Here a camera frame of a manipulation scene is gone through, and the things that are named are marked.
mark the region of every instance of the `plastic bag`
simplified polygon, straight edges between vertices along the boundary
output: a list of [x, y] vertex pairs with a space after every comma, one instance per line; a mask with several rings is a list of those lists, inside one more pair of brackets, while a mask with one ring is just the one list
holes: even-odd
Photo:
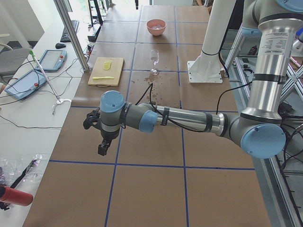
[[49, 157], [48, 154], [37, 154], [32, 158], [25, 156], [0, 157], [0, 185], [10, 187], [25, 169], [26, 175], [22, 181], [40, 182]]

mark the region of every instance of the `chair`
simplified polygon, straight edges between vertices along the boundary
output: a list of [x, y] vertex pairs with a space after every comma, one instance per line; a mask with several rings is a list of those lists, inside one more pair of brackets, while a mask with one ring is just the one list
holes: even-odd
[[[9, 34], [2, 34], [0, 37], [6, 37]], [[13, 50], [6, 44], [1, 44], [8, 48], [8, 51], [0, 53], [0, 77], [12, 76], [16, 73], [18, 67], [23, 64], [24, 60], [29, 55], [31, 48], [20, 48]]]

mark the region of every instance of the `wooden cutting board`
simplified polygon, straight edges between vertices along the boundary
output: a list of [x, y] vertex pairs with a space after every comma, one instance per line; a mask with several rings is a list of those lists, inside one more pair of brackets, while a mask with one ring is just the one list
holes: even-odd
[[[109, 70], [103, 69], [103, 65], [106, 60], [112, 61]], [[123, 64], [124, 58], [97, 58], [94, 68], [91, 72], [88, 85], [105, 87], [119, 86]], [[93, 79], [93, 77], [114, 77], [114, 79]]]

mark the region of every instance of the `pink bowl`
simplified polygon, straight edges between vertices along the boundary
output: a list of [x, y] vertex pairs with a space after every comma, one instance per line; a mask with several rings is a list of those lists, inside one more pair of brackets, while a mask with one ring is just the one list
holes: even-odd
[[154, 19], [150, 20], [146, 23], [147, 30], [153, 35], [153, 36], [159, 36], [161, 35], [165, 28], [166, 28], [166, 23], [164, 20], [160, 19]]

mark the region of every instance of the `lemon slice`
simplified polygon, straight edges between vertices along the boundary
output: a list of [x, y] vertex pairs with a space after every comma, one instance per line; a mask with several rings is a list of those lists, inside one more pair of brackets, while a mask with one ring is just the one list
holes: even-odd
[[109, 59], [105, 60], [105, 61], [104, 61], [104, 64], [103, 64], [103, 69], [104, 69], [104, 70], [109, 70], [111, 64], [112, 64], [112, 61], [111, 61], [111, 60], [109, 60]]

